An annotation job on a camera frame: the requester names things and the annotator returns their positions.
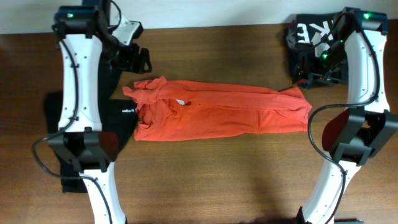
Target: cable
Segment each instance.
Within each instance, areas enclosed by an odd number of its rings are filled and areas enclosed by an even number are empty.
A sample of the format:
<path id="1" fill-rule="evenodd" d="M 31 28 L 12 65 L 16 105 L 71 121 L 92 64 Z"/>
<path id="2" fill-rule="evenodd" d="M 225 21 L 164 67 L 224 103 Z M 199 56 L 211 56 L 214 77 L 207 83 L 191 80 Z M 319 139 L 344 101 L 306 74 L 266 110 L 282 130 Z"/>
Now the cable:
<path id="1" fill-rule="evenodd" d="M 60 174 L 56 174 L 56 173 L 52 172 L 48 167 L 46 167 L 46 166 L 44 165 L 44 163 L 40 160 L 40 158 L 39 158 L 39 156 L 37 155 L 37 152 L 36 152 L 36 147 L 37 147 L 37 145 L 39 145 L 40 143 L 42 143 L 42 142 L 44 142 L 44 141 L 48 141 L 49 139 L 53 139 L 53 138 L 55 138 L 55 137 L 57 137 L 57 136 L 60 136 L 61 134 L 63 134 L 63 133 L 73 124 L 74 120 L 76 120 L 76 117 L 77 117 L 78 105 L 79 105 L 78 75 L 77 75 L 77 70 L 76 70 L 75 61 L 74 61 L 74 59 L 73 59 L 73 57 L 72 57 L 72 54 L 71 54 L 71 52 L 70 52 L 68 46 L 67 46 L 67 45 L 65 44 L 65 42 L 60 38 L 60 36 L 59 36 L 59 34 L 58 34 L 58 32 L 57 32 L 57 28 L 56 28 L 55 26 L 52 26 L 52 30 L 54 31 L 54 33 L 55 33 L 55 34 L 57 35 L 57 37 L 59 38 L 59 41 L 62 43 L 63 47 L 64 47 L 65 50 L 67 51 L 68 56 L 69 56 L 69 58 L 70 58 L 70 60 L 71 60 L 71 62 L 72 62 L 73 74 L 74 74 L 74 77 L 75 77 L 75 109 L 73 110 L 73 115 L 72 115 L 72 117 L 70 118 L 69 123 L 68 123 L 64 128 L 61 128 L 61 129 L 58 130 L 56 133 L 52 133 L 52 134 L 49 134 L 48 136 L 46 136 L 46 137 L 44 137 L 44 138 L 38 139 L 38 140 L 36 140 L 36 141 L 33 143 L 32 147 L 31 147 L 32 153 L 33 153 L 33 156 L 34 156 L 36 162 L 39 164 L 39 166 L 40 166 L 44 171 L 46 171 L 46 173 L 50 174 L 50 175 L 53 176 L 53 177 L 57 177 L 57 178 L 60 178 L 60 179 L 67 179 L 67 180 L 84 180 L 84 179 L 85 179 L 85 180 L 90 180 L 90 181 L 92 181 L 92 183 L 94 183 L 94 184 L 96 185 L 96 187 L 97 187 L 99 193 L 101 194 L 101 197 L 102 197 L 102 199 L 103 199 L 103 201 L 104 201 L 104 204 L 105 204 L 105 207 L 106 207 L 106 211 L 108 212 L 109 223 L 112 224 L 111 210 L 110 210 L 110 208 L 109 208 L 108 202 L 106 201 L 106 197 L 105 197 L 105 195 L 104 195 L 104 192 L 102 191 L 101 186 L 99 185 L 99 183 L 97 183 L 96 179 L 94 179 L 94 178 L 92 178 L 92 177 L 67 177 L 67 176 L 62 176 L 62 175 L 60 175 Z"/>
<path id="2" fill-rule="evenodd" d="M 119 12 L 119 22 L 118 22 L 118 24 L 116 24 L 115 26 L 113 26 L 112 28 L 110 28 L 110 29 L 109 29 L 109 32 L 115 31 L 115 30 L 119 27 L 120 22 L 122 21 L 122 10 L 120 10 L 119 6 L 118 6 L 118 5 L 116 4 L 116 2 L 114 2 L 113 0 L 111 1 L 111 3 L 116 7 L 116 9 L 117 9 L 118 12 Z"/>
<path id="3" fill-rule="evenodd" d="M 322 110 L 329 109 L 329 108 L 339 108 L 339 107 L 344 107 L 344 108 L 345 108 L 345 107 L 355 108 L 355 107 L 361 107 L 361 106 L 369 105 L 369 104 L 373 103 L 374 101 L 376 101 L 376 100 L 379 98 L 379 91 L 380 91 L 380 68 L 379 68 L 379 63 L 378 63 L 378 61 L 377 61 L 376 53 L 375 53 L 375 51 L 373 50 L 372 45 L 371 45 L 371 43 L 370 43 L 368 37 L 366 36 L 366 34 L 365 34 L 365 32 L 364 32 L 362 26 L 359 25 L 358 20 L 357 20 L 357 19 L 355 18 L 355 16 L 353 16 L 351 13 L 343 12 L 342 14 L 340 14 L 339 17 L 337 18 L 337 20 L 335 21 L 335 23 L 334 23 L 334 25 L 333 25 L 333 28 L 332 28 L 331 31 L 325 36 L 325 38 L 324 38 L 323 40 L 321 40 L 318 44 L 316 44 L 316 45 L 314 45 L 314 46 L 311 46 L 311 47 L 309 47 L 308 49 L 305 49 L 305 50 L 314 49 L 315 47 L 319 46 L 319 45 L 322 44 L 324 41 L 326 41 L 326 39 L 328 38 L 328 36 L 329 36 L 329 35 L 334 31 L 334 29 L 336 28 L 336 25 L 337 25 L 338 21 L 342 18 L 343 15 L 352 16 L 352 18 L 353 18 L 354 21 L 355 21 L 356 27 L 359 28 L 359 31 L 360 31 L 360 33 L 362 34 L 362 36 L 363 36 L 363 38 L 364 38 L 364 40 L 365 40 L 365 43 L 366 43 L 366 45 L 368 46 L 368 48 L 369 48 L 369 50 L 370 50 L 370 52 L 371 52 L 371 55 L 372 55 L 372 58 L 373 58 L 373 63 L 374 63 L 374 68 L 375 68 L 375 71 L 376 71 L 376 91 L 375 91 L 374 95 L 373 95 L 372 97 L 370 97 L 370 99 L 369 99 L 368 101 L 364 102 L 364 103 L 334 104 L 334 105 L 322 106 L 322 107 L 318 108 L 317 110 L 315 110 L 315 111 L 311 114 L 310 118 L 308 119 L 308 138 L 309 138 L 309 140 L 310 140 L 310 142 L 311 142 L 311 145 L 314 147 L 314 149 L 315 149 L 322 157 L 324 157 L 326 160 L 332 162 L 334 165 L 338 166 L 338 167 L 340 168 L 341 173 L 342 173 L 341 192 L 340 192 L 340 195 L 339 195 L 339 197 L 338 197 L 338 200 L 337 200 L 335 209 L 333 210 L 332 214 L 330 215 L 330 218 L 326 221 L 325 224 L 329 223 L 330 220 L 335 216 L 335 214 L 336 214 L 336 212 L 337 212 L 337 209 L 338 209 L 338 206 L 340 205 L 341 199 L 342 199 L 343 194 L 344 194 L 345 185 L 346 185 L 346 175 L 347 175 L 347 172 L 344 170 L 344 168 L 343 168 L 338 162 L 335 162 L 333 159 L 331 159 L 330 157 L 328 157 L 328 156 L 327 156 L 325 153 L 323 153 L 323 152 L 318 148 L 318 146 L 315 144 L 315 142 L 314 142 L 314 140 L 313 140 L 313 138 L 312 138 L 312 133 L 311 133 L 311 123 L 312 123 L 312 121 L 313 121 L 313 118 L 315 117 L 315 115 L 316 115 L 317 113 L 321 112 Z"/>

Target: white arm casing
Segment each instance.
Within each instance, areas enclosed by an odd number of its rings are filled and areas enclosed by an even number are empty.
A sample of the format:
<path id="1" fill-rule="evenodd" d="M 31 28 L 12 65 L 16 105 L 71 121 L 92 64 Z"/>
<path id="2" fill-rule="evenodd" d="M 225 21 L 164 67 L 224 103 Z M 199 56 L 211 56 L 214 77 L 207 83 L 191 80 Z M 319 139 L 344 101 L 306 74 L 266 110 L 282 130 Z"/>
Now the white arm casing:
<path id="1" fill-rule="evenodd" d="M 377 62 L 380 71 L 380 90 L 379 98 L 364 107 L 365 111 L 383 113 L 384 110 L 390 109 L 386 94 L 384 91 L 384 75 L 383 75 L 383 53 L 386 44 L 386 36 L 378 31 L 364 31 L 368 37 L 374 51 L 376 52 Z M 345 51 L 348 58 L 348 103 L 366 102 L 375 94 L 376 91 L 376 72 L 374 69 L 373 58 L 371 52 L 365 43 L 361 33 L 353 32 L 345 42 Z M 360 167 L 355 162 L 340 161 L 340 165 L 348 170 L 346 176 L 347 188 L 350 180 Z M 332 214 L 338 197 L 341 192 L 341 171 L 340 169 L 325 160 L 323 168 L 315 189 L 303 206 L 303 216 L 306 222 L 313 224 L 325 224 Z"/>
<path id="2" fill-rule="evenodd" d="M 102 42 L 96 36 L 87 39 L 85 34 L 68 34 L 63 40 L 78 66 L 79 106 L 78 120 L 66 132 L 83 132 L 85 127 L 101 131 L 102 125 L 98 111 L 98 64 L 102 52 Z M 60 43 L 63 58 L 63 103 L 58 127 L 65 127 L 75 108 L 75 77 L 72 62 Z"/>
<path id="3" fill-rule="evenodd" d="M 116 184 L 114 182 L 114 162 L 109 164 L 108 170 L 105 173 L 102 173 L 99 169 L 95 169 L 84 170 L 84 173 L 80 173 L 80 175 L 83 177 L 92 177 L 97 180 L 111 210 L 112 223 L 125 224 L 126 216 L 120 207 L 118 192 L 116 191 Z M 84 180 L 84 183 L 90 197 L 95 224 L 109 224 L 108 213 L 97 186 L 90 180 Z"/>

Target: black cable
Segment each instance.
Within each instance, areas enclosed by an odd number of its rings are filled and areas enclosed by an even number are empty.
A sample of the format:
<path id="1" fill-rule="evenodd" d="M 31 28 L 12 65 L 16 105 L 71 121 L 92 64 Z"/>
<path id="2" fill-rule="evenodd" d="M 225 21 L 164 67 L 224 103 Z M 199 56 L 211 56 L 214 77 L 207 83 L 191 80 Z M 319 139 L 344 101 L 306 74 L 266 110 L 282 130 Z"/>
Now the black cable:
<path id="1" fill-rule="evenodd" d="M 116 9 L 117 9 L 118 12 L 119 12 L 119 22 L 118 22 L 118 24 L 116 24 L 115 26 L 113 26 L 112 28 L 110 28 L 110 29 L 109 29 L 109 32 L 115 31 L 115 30 L 119 27 L 120 22 L 122 21 L 122 10 L 120 10 L 120 7 L 116 4 L 116 2 L 111 1 L 111 3 L 116 7 Z"/>
<path id="2" fill-rule="evenodd" d="M 380 68 L 379 68 L 379 63 L 378 63 L 378 61 L 377 61 L 376 53 L 375 53 L 375 51 L 373 50 L 372 45 L 371 45 L 371 43 L 370 43 L 368 37 L 366 36 L 366 34 L 365 34 L 365 32 L 364 32 L 362 26 L 359 25 L 358 20 L 357 20 L 357 19 L 355 18 L 355 16 L 352 15 L 351 13 L 343 12 L 342 14 L 340 14 L 339 17 L 337 18 L 337 20 L 335 21 L 335 23 L 334 23 L 334 25 L 333 25 L 331 31 L 324 37 L 324 39 L 321 40 L 321 41 L 320 41 L 319 43 L 317 43 L 316 45 L 311 46 L 311 47 L 309 47 L 309 48 L 307 48 L 307 49 L 304 49 L 304 50 L 311 50 L 311 49 L 314 49 L 315 47 L 319 46 L 319 45 L 322 44 L 324 41 L 326 41 L 327 38 L 328 38 L 328 36 L 329 36 L 329 35 L 334 31 L 334 29 L 336 28 L 336 25 L 337 25 L 338 21 L 342 18 L 343 15 L 351 16 L 351 17 L 354 19 L 356 27 L 359 29 L 360 33 L 362 34 L 362 36 L 363 36 L 363 38 L 364 38 L 364 40 L 365 40 L 365 43 L 366 43 L 366 45 L 368 46 L 368 48 L 369 48 L 369 50 L 370 50 L 370 52 L 371 52 L 371 55 L 372 55 L 372 58 L 373 58 L 373 63 L 374 63 L 374 68 L 375 68 L 375 71 L 376 71 L 376 91 L 374 92 L 374 95 L 373 95 L 372 97 L 370 97 L 370 99 L 369 99 L 368 101 L 364 102 L 364 103 L 334 104 L 334 105 L 322 106 L 322 107 L 318 108 L 317 110 L 315 110 L 315 111 L 311 114 L 310 118 L 308 119 L 308 138 L 309 138 L 309 140 L 310 140 L 310 142 L 311 142 L 311 145 L 315 148 L 315 150 L 316 150 L 322 157 L 324 157 L 326 160 L 332 162 L 334 165 L 338 166 L 338 167 L 340 168 L 341 173 L 342 173 L 341 192 L 340 192 L 340 195 L 339 195 L 339 197 L 338 197 L 338 200 L 337 200 L 335 209 L 333 210 L 332 214 L 330 215 L 330 218 L 326 221 L 325 224 L 329 223 L 330 220 L 335 216 L 335 214 L 336 214 L 336 212 L 337 212 L 337 209 L 338 209 L 338 206 L 340 205 L 341 199 L 343 198 L 344 189 L 345 189 L 345 185 L 346 185 L 346 175 L 347 175 L 347 172 L 344 170 L 344 168 L 343 168 L 338 162 L 335 162 L 333 159 L 331 159 L 330 157 L 328 157 L 328 156 L 327 156 L 325 153 L 323 153 L 323 152 L 318 148 L 318 146 L 315 144 L 315 142 L 314 142 L 314 140 L 313 140 L 313 138 L 312 138 L 312 133 L 311 133 L 311 123 L 312 123 L 312 121 L 313 121 L 313 118 L 315 117 L 315 115 L 316 115 L 317 113 L 321 112 L 322 110 L 329 109 L 329 108 L 341 108 L 341 107 L 343 107 L 343 108 L 345 108 L 345 107 L 356 108 L 356 107 L 362 107 L 362 106 L 369 105 L 369 104 L 375 102 L 375 101 L 379 98 L 379 91 L 380 91 Z"/>
<path id="3" fill-rule="evenodd" d="M 56 28 L 55 26 L 52 26 L 52 30 L 53 30 L 54 33 L 57 35 L 59 41 L 62 43 L 63 47 L 64 47 L 65 50 L 67 51 L 68 56 L 69 56 L 69 58 L 70 58 L 70 60 L 71 60 L 71 62 L 72 62 L 73 74 L 74 74 L 74 77 L 75 77 L 75 109 L 73 110 L 73 115 L 72 115 L 72 117 L 70 118 L 69 123 L 68 123 L 64 128 L 61 128 L 61 129 L 58 130 L 56 133 L 52 133 L 52 134 L 49 134 L 48 136 L 46 136 L 46 137 L 44 137 L 44 138 L 38 139 L 38 140 L 36 140 L 36 141 L 33 143 L 32 148 L 31 148 L 31 149 L 32 149 L 32 153 L 33 153 L 33 156 L 34 156 L 36 162 L 39 164 L 39 166 L 40 166 L 44 171 L 46 171 L 46 173 L 50 174 L 50 175 L 53 176 L 53 177 L 57 177 L 57 178 L 60 178 L 60 179 L 67 179 L 67 180 L 83 180 L 83 179 L 85 179 L 85 180 L 90 180 L 90 181 L 92 181 L 92 183 L 94 183 L 94 184 L 96 185 L 96 187 L 97 187 L 99 193 L 101 194 L 101 197 L 102 197 L 102 199 L 103 199 L 103 201 L 104 201 L 104 203 L 105 203 L 106 210 L 107 210 L 107 212 L 108 212 L 109 223 L 112 224 L 111 210 L 110 210 L 110 208 L 109 208 L 108 202 L 106 201 L 106 197 L 105 197 L 105 195 L 104 195 L 104 192 L 102 191 L 101 186 L 99 185 L 99 183 L 97 183 L 96 179 L 94 179 L 94 178 L 92 178 L 92 177 L 66 177 L 66 176 L 62 176 L 62 175 L 60 175 L 60 174 L 56 174 L 56 173 L 52 172 L 48 167 L 46 167 L 46 166 L 44 165 L 44 163 L 40 160 L 40 158 L 39 158 L 39 156 L 37 155 L 37 152 L 36 152 L 36 147 L 37 147 L 37 145 L 39 145 L 40 143 L 42 143 L 42 142 L 44 142 L 44 141 L 48 141 L 49 139 L 53 139 L 53 138 L 55 138 L 55 137 L 57 137 L 57 136 L 60 136 L 61 134 L 63 134 L 63 133 L 73 124 L 73 122 L 76 120 L 76 117 L 77 117 L 78 105 L 79 105 L 78 75 L 77 75 L 77 70 L 76 70 L 75 61 L 74 61 L 74 59 L 73 59 L 73 56 L 72 56 L 72 54 L 71 54 L 71 52 L 70 52 L 68 46 L 67 46 L 67 45 L 65 44 L 65 42 L 60 38 L 60 36 L 59 36 L 59 34 L 58 34 L 58 32 L 57 32 L 57 28 Z"/>

